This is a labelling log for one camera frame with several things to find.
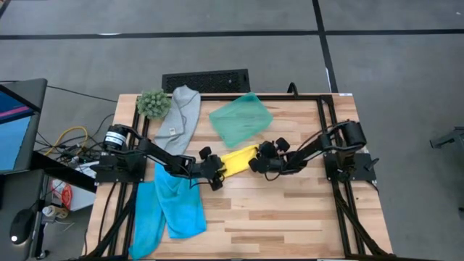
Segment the yellow cable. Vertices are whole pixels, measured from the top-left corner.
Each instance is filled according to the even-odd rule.
[[[63,137],[69,133],[70,131],[73,131],[73,130],[82,130],[84,131],[84,133],[86,134],[86,138],[84,139],[84,142],[82,143],[82,147],[79,149],[79,151],[76,153],[79,154],[81,151],[82,151],[82,148],[86,145],[86,142],[87,142],[87,139],[88,139],[88,134],[87,134],[87,129],[85,127],[82,127],[82,126],[75,126],[75,127],[72,127],[72,128],[68,128],[67,130],[63,131],[63,133],[61,133],[61,135],[59,136],[59,138],[57,139],[57,142],[55,142],[55,144],[53,145],[52,148],[50,148],[47,152],[45,152],[45,156],[48,156],[52,151],[53,149],[56,148],[56,146],[59,144],[59,142],[63,139]]]

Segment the white label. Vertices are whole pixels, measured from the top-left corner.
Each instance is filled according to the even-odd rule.
[[[107,137],[117,138],[117,139],[120,139],[121,141],[125,142],[125,136],[122,136],[121,134],[116,133],[116,132],[108,131],[107,132]]]
[[[121,140],[118,139],[118,138],[113,138],[113,137],[107,136],[104,140],[105,140],[105,141],[114,142],[114,143],[119,144],[119,145],[123,145],[123,141],[121,141]]]

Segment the succulent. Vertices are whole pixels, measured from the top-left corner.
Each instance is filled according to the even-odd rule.
[[[137,101],[138,113],[150,120],[163,118],[170,108],[171,99],[163,91],[143,92]]]

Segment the gray sock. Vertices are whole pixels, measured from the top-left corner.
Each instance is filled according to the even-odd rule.
[[[183,154],[193,136],[200,115],[201,96],[187,86],[173,92],[171,108],[154,137],[156,145],[172,155]]]

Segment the wooden tabletop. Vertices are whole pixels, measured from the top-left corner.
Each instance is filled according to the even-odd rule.
[[[131,125],[136,94],[120,95],[114,123]],[[333,95],[339,121],[358,120],[352,96]],[[270,127],[233,150],[227,149],[212,129],[208,114],[228,101],[202,101],[195,134],[184,154],[199,158],[198,151],[210,146],[213,154],[224,155],[265,140],[284,137],[296,149],[311,134],[321,129],[314,101],[264,101],[273,114]],[[157,133],[162,121],[151,121],[149,138]],[[138,124],[141,132],[143,119]],[[154,165],[149,162],[146,181],[153,180]],[[112,184],[102,184],[88,224],[87,242],[91,251],[97,244],[103,209]],[[377,192],[366,182],[352,182],[360,222],[378,245],[387,252],[392,248]],[[131,191],[129,187],[126,198]],[[109,201],[104,234],[114,220],[119,184]],[[295,175],[285,175],[269,182],[251,170],[227,178],[224,187],[211,191],[201,186],[207,231],[191,239],[170,239],[167,231],[161,244],[146,258],[340,258],[344,257],[331,184],[321,157],[311,160]],[[352,226],[347,221],[350,244],[355,252]],[[122,253],[125,222],[118,235],[116,254]]]

